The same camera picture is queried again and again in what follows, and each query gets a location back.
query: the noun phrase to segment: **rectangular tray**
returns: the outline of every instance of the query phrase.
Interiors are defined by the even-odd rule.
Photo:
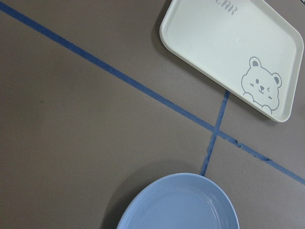
[[[276,122],[292,109],[300,33],[263,0],[173,0],[165,47]]]

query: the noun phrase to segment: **blue tape line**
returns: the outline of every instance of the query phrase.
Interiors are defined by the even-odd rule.
[[[291,177],[292,179],[294,179],[294,180],[300,182],[301,184],[305,185],[305,179],[299,177],[295,173],[289,171],[288,169],[286,169],[283,166],[279,165],[275,161],[273,161],[270,158],[267,158],[266,156],[258,153],[257,151],[253,150],[252,148],[246,146],[245,144],[238,142],[235,138],[229,136],[228,134],[226,134],[226,133],[224,133],[222,131],[219,131],[218,132],[218,136],[220,136],[223,139],[227,140],[228,142],[232,143],[236,147],[243,149],[244,151],[246,151],[247,153],[251,154],[252,156],[260,159],[261,161],[266,162],[268,165],[270,165],[273,168],[277,169],[278,171],[286,174],[287,176]]]
[[[212,133],[210,143],[209,143],[209,146],[208,146],[208,149],[207,149],[207,152],[206,152],[206,157],[205,157],[205,159],[203,161],[203,165],[201,167],[201,171],[200,171],[201,176],[205,175],[206,170],[208,168],[210,158],[211,158],[211,155],[212,155],[212,152],[213,152],[213,148],[214,148],[214,145],[215,145],[215,142],[216,142],[216,138],[217,138],[217,135],[218,135],[218,131],[219,131],[221,122],[223,120],[224,111],[225,111],[225,107],[227,106],[229,95],[230,95],[230,92],[228,90],[226,90],[225,93],[224,93],[223,102],[221,104],[221,107],[220,107],[220,110],[219,110],[219,113],[218,113],[215,128],[214,128],[214,131]]]
[[[71,50],[75,54],[83,57],[84,59],[90,61],[91,63],[99,66],[100,68],[104,69],[105,71],[109,72],[110,74],[116,76],[117,78],[123,80],[124,82],[128,83],[129,85],[135,87],[139,91],[147,94],[151,98],[159,101],[160,103],[166,105],[167,107],[173,109],[174,111],[178,112],[179,114],[183,115],[184,117],[192,120],[193,122],[203,126],[204,128],[213,131],[214,127],[207,123],[206,121],[202,120],[201,118],[193,115],[192,113],[184,110],[180,106],[174,104],[173,102],[167,100],[163,96],[157,94],[153,90],[147,88],[143,84],[137,82],[133,78],[125,75],[124,73],[120,72],[119,70],[113,68],[112,66],[108,65],[104,61],[98,59],[97,57],[93,56],[92,54],[86,52],[84,49],[76,46],[75,44],[71,43],[70,41],[64,39],[63,37],[55,34],[54,32],[50,31],[49,29],[43,27],[42,25],[38,24],[37,22],[33,21],[32,19],[26,17],[25,15],[19,13],[18,11],[14,10],[13,8],[5,5],[4,3],[0,2],[0,10],[7,13],[8,15],[12,16],[13,18],[17,19],[18,21],[28,25],[32,29],[40,32],[41,34],[45,35],[46,37],[50,38],[51,40],[57,42],[58,44],[66,47],[67,49]]]

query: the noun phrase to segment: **tray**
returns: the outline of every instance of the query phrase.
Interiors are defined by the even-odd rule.
[[[165,47],[274,121],[292,110],[304,43],[263,0],[173,0]]]
[[[163,177],[146,187],[117,229],[239,229],[227,195],[209,179],[190,173]]]

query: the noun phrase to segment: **bear face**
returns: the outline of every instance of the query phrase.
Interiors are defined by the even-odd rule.
[[[250,95],[253,103],[259,104],[262,108],[269,107],[272,113],[280,104],[278,94],[281,85],[282,79],[279,74],[271,74],[263,68],[257,57],[250,58],[250,69],[242,77],[244,96]]]

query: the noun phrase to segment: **dark spot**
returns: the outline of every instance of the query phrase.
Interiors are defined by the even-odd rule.
[[[274,80],[275,80],[276,84],[278,84],[280,82],[280,80],[277,77],[275,77]]]

